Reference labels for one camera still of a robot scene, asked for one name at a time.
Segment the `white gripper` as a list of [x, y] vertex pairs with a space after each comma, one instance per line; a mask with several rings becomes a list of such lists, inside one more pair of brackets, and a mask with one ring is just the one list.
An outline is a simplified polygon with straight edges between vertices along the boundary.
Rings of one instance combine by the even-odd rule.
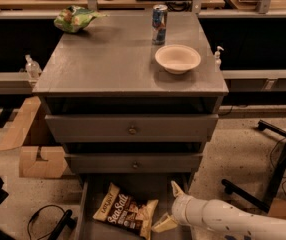
[[152, 226], [152, 231], [161, 233], [175, 229], [178, 224], [184, 226], [196, 226], [200, 222], [200, 203], [199, 201], [184, 194], [181, 187], [174, 181], [171, 181], [173, 196], [175, 197], [172, 205], [172, 215], [165, 213]]

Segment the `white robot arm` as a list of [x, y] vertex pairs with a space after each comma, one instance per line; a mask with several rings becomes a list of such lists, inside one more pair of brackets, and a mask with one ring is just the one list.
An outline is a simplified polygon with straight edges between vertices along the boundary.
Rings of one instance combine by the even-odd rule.
[[178, 225], [201, 227], [209, 231], [236, 233], [255, 240], [286, 240], [286, 220], [244, 212], [217, 199], [203, 200], [186, 194], [171, 182], [174, 202], [152, 231], [161, 233]]

